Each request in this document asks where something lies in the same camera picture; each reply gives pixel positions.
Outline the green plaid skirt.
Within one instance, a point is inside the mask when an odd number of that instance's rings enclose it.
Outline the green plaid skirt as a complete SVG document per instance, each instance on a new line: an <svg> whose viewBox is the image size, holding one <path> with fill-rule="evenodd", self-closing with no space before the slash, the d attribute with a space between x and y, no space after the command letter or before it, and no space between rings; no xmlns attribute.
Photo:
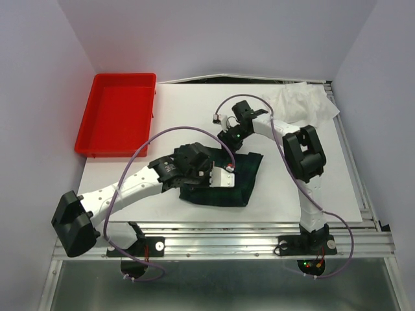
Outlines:
<svg viewBox="0 0 415 311"><path fill-rule="evenodd" d="M232 188L200 188L183 185L180 199L197 205L214 207L245 207L248 205L255 185L263 155L249 152L235 154L235 185Z"/></svg>

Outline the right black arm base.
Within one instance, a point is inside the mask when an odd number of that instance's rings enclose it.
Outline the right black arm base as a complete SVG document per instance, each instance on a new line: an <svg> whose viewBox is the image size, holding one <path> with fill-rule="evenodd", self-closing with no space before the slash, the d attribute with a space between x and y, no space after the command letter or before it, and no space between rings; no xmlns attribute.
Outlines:
<svg viewBox="0 0 415 311"><path fill-rule="evenodd" d="M282 235L277 237L278 243L273 252L279 257L295 257L300 271L312 277L322 277L326 268L326 256L337 254L334 236L325 224L321 229L308 232L300 225L298 235Z"/></svg>

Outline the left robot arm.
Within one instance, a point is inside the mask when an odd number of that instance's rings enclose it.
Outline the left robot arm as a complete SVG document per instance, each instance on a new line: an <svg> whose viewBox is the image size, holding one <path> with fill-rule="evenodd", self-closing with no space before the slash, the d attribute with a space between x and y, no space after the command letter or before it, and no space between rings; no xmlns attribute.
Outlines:
<svg viewBox="0 0 415 311"><path fill-rule="evenodd" d="M108 215L183 185L212 188L219 185L219 177L220 168L207 147L200 143L182 145L122 183L84 194L72 190L63 194L51 224L70 258L85 254L104 236L129 255L138 255L144 249L138 226L121 224L111 229L104 223Z"/></svg>

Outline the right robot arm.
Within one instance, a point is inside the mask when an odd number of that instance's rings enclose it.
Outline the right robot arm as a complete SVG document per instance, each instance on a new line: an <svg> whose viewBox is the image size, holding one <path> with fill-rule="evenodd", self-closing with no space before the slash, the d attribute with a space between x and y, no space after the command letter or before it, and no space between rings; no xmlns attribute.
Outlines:
<svg viewBox="0 0 415 311"><path fill-rule="evenodd" d="M277 120L272 111L253 110L247 101L232 107L237 124L232 126L229 117L216 112L213 123L222 127L218 138L233 152L238 151L244 139L257 134L273 140L282 160L298 189L300 202L300 232L298 245L312 253L322 245L329 234L321 204L321 176L327 163L326 155L316 129L298 127Z"/></svg>

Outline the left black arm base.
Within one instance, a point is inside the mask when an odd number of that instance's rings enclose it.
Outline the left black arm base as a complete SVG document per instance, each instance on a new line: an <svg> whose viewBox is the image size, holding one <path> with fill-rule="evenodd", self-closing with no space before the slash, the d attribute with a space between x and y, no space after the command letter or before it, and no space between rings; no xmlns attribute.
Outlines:
<svg viewBox="0 0 415 311"><path fill-rule="evenodd" d="M120 271L123 278L132 282L151 282L165 276L164 267L151 262L165 254L165 238L146 236L135 222L128 225L133 229L133 243L127 248L110 244L106 251L109 258L120 258Z"/></svg>

